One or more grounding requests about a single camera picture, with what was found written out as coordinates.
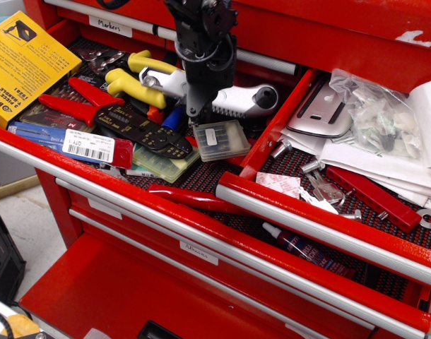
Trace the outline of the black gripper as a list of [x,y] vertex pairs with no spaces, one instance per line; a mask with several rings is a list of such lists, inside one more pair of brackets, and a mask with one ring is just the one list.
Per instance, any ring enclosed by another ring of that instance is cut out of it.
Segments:
[[190,83],[189,125],[207,124],[218,91],[234,83],[237,38],[230,31],[237,25],[238,12],[230,1],[166,1],[165,5],[175,20],[175,48]]

